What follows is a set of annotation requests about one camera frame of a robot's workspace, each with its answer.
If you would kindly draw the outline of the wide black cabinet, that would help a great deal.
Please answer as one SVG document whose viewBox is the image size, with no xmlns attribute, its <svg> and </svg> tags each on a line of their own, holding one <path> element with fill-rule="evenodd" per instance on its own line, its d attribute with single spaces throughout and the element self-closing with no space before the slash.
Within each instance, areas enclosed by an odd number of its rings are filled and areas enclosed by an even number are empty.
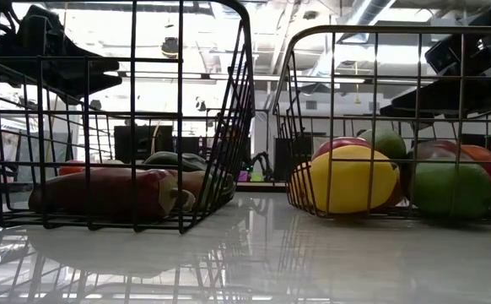
<svg viewBox="0 0 491 304">
<path fill-rule="evenodd" d="M 132 135 L 130 126 L 115 126 L 115 158 L 123 163 L 146 160 L 158 151 L 173 151 L 173 127 L 167 125 L 136 126 Z"/>
</svg>

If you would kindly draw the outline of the dark green toy vegetable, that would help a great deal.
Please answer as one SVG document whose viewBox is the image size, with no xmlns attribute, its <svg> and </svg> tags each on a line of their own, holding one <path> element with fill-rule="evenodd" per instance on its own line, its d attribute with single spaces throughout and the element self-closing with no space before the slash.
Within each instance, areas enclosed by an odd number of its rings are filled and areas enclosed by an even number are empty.
<svg viewBox="0 0 491 304">
<path fill-rule="evenodd" d="M 215 196 L 218 203 L 226 204 L 235 195 L 236 183 L 232 174 L 227 174 L 215 188 Z"/>
</svg>

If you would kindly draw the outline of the yellow toy lemon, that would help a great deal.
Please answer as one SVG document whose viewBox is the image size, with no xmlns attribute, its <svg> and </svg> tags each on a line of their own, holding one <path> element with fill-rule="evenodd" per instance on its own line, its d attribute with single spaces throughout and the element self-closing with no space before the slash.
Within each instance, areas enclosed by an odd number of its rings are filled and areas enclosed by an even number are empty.
<svg viewBox="0 0 491 304">
<path fill-rule="evenodd" d="M 311 161 L 304 184 L 308 199 L 321 212 L 354 214 L 385 203 L 398 177 L 398 169 L 382 153 L 345 145 Z"/>
<path fill-rule="evenodd" d="M 310 162 L 297 166 L 290 179 L 290 197 L 297 208 L 309 210 L 312 207 L 308 169 Z"/>
</svg>

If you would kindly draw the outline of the black ceiling lamp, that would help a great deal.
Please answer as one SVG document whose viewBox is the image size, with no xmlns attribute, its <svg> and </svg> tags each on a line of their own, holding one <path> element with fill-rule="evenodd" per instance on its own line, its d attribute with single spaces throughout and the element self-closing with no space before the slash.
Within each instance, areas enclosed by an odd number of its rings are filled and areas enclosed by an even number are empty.
<svg viewBox="0 0 491 304">
<path fill-rule="evenodd" d="M 161 45 L 161 53 L 169 59 L 177 59 L 181 51 L 179 39 L 177 37 L 165 37 Z"/>
</svg>

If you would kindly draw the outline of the red toy apple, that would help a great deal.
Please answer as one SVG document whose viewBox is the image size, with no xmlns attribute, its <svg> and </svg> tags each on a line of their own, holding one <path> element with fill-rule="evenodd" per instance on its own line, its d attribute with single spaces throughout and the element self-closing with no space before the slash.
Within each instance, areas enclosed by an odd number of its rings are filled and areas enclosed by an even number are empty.
<svg viewBox="0 0 491 304">
<path fill-rule="evenodd" d="M 324 155 L 325 153 L 328 153 L 332 149 L 336 149 L 347 145 L 358 145 L 358 146 L 364 146 L 370 148 L 370 144 L 362 138 L 339 137 L 333 139 L 332 141 L 328 140 L 324 142 L 311 156 L 311 160 L 314 160 L 316 157 L 320 155 Z"/>
</svg>

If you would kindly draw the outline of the dark green toy cucumber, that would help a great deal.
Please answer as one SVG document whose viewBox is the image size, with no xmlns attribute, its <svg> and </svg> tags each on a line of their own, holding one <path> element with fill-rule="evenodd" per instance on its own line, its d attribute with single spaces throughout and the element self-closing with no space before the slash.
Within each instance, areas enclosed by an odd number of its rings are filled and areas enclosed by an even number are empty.
<svg viewBox="0 0 491 304">
<path fill-rule="evenodd" d="M 182 153 L 183 171 L 205 171 L 208 167 L 207 161 L 195 154 Z M 150 155 L 144 162 L 147 165 L 169 165 L 178 166 L 178 154 L 169 151 L 158 151 Z"/>
</svg>

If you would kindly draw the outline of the tall black cabinet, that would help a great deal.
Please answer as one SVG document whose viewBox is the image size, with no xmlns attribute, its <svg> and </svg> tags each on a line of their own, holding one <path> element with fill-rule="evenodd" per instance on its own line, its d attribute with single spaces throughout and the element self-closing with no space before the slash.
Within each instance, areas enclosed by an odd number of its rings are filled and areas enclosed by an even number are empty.
<svg viewBox="0 0 491 304">
<path fill-rule="evenodd" d="M 312 156 L 312 137 L 275 138 L 273 176 L 283 181 L 290 169 L 309 161 Z"/>
</svg>

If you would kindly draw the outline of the dark purple eggplant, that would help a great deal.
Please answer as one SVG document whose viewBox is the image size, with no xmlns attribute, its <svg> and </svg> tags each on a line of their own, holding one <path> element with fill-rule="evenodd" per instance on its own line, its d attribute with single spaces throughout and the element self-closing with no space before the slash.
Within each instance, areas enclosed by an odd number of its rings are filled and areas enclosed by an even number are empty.
<svg viewBox="0 0 491 304">
<path fill-rule="evenodd" d="M 438 158 L 456 158 L 457 145 L 447 140 L 430 140 L 418 143 L 412 147 L 405 157 L 404 165 L 413 160 L 414 150 L 418 149 L 417 160 L 429 160 Z"/>
</svg>

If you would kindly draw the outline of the orange toy orange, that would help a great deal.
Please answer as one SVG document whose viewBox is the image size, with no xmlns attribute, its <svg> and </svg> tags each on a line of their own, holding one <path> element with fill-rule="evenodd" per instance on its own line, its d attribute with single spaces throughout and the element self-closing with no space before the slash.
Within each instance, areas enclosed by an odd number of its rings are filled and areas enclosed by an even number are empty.
<svg viewBox="0 0 491 304">
<path fill-rule="evenodd" d="M 475 162 L 485 164 L 491 161 L 491 151 L 478 145 L 463 144 L 461 146 L 461 151 L 470 160 Z"/>
</svg>

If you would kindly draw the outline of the small black cabinet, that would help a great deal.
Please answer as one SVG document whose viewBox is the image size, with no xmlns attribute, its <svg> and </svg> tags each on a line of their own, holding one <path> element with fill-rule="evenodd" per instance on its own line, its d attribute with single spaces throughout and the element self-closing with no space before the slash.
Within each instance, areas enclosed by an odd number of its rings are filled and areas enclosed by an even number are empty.
<svg viewBox="0 0 491 304">
<path fill-rule="evenodd" d="M 212 149 L 212 140 L 207 137 L 174 137 L 174 151 L 194 154 L 208 160 Z"/>
</svg>

